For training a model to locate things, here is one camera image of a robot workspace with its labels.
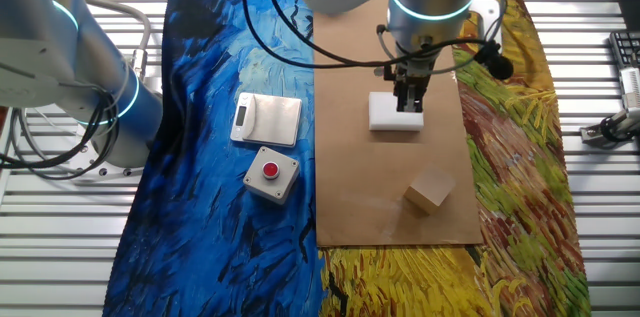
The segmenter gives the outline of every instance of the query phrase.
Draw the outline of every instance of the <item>small wooden cube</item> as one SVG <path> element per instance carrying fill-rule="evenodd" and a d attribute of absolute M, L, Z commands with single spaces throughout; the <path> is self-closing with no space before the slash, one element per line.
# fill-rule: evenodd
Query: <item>small wooden cube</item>
<path fill-rule="evenodd" d="M 448 173 L 430 164 L 411 183 L 404 197 L 427 214 L 434 214 L 456 185 Z"/>

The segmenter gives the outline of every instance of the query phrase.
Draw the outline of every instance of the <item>cardboard sheet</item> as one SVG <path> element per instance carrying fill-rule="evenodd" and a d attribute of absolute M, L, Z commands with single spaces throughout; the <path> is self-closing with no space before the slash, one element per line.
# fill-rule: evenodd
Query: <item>cardboard sheet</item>
<path fill-rule="evenodd" d="M 315 42 L 360 61 L 388 59 L 375 34 L 385 23 L 387 1 L 372 0 L 337 17 L 316 14 Z M 331 62 L 318 53 L 315 61 Z M 436 69 L 451 65 L 451 49 L 445 49 Z M 392 89 L 371 68 L 315 71 L 318 245 L 482 243 L 454 74 L 431 79 L 421 132 L 369 131 L 369 92 Z M 432 216 L 402 196 L 429 163 L 456 181 Z"/>

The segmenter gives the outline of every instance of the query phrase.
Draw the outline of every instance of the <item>blue led ring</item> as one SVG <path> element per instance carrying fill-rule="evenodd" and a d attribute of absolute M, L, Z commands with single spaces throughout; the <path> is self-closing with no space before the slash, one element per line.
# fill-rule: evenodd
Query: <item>blue led ring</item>
<path fill-rule="evenodd" d="M 64 8 L 63 5 L 61 5 L 60 3 L 53 1 L 53 5 L 62 13 L 66 14 L 70 19 L 71 22 L 73 22 L 73 24 L 76 26 L 76 31 L 78 30 L 78 21 L 76 21 L 76 18 L 73 17 L 73 14 L 71 14 L 71 12 L 69 12 L 68 9 Z"/>
<path fill-rule="evenodd" d="M 131 99 L 131 102 L 129 102 L 129 105 L 127 106 L 127 108 L 122 110 L 122 112 L 118 113 L 118 118 L 122 118 L 122 116 L 124 116 L 125 113 L 129 112 L 131 107 L 133 107 L 133 104 L 136 103 L 136 99 L 138 98 L 138 92 L 140 91 L 140 80 L 136 78 L 136 82 L 137 82 L 136 83 L 136 93 L 133 95 L 133 98 Z M 82 125 L 88 125 L 87 122 L 78 121 L 78 123 L 80 123 Z M 109 120 L 102 121 L 102 122 L 100 122 L 98 124 L 103 125 L 103 124 L 107 124 L 107 123 L 109 123 Z"/>
<path fill-rule="evenodd" d="M 466 10 L 469 9 L 469 7 L 471 7 L 471 3 L 473 2 L 473 0 L 469 1 L 469 3 L 467 3 L 464 7 L 460 8 L 459 10 L 446 14 L 446 15 L 440 15 L 440 16 L 429 16 L 429 15 L 424 15 L 415 11 L 410 10 L 409 8 L 407 8 L 405 5 L 403 5 L 400 0 L 393 0 L 393 2 L 406 14 L 408 14 L 411 17 L 415 17 L 417 19 L 421 19 L 421 20 L 425 20 L 425 21 L 444 21 L 447 20 L 449 18 L 453 18 L 461 13 L 464 13 Z"/>

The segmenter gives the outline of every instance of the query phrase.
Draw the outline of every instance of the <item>blue painted fabric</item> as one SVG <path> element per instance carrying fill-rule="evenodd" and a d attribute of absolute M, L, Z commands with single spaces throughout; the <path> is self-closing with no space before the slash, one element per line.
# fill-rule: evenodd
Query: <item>blue painted fabric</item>
<path fill-rule="evenodd" d="M 311 34 L 300 0 L 279 0 Z M 269 0 L 249 0 L 273 49 L 311 62 Z M 164 116 L 116 255 L 104 316 L 317 316 L 326 293 L 314 205 L 313 72 L 268 56 L 242 0 L 169 0 L 162 47 Z M 284 206 L 242 178 L 259 145 L 231 142 L 241 92 L 297 97 L 301 175 Z"/>

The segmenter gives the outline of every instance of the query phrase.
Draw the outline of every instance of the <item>white foam block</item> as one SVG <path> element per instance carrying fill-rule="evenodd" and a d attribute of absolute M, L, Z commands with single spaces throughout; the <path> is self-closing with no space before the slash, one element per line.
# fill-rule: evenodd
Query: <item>white foam block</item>
<path fill-rule="evenodd" d="M 422 113 L 397 112 L 398 98 L 391 92 L 369 93 L 369 131 L 422 131 Z"/>

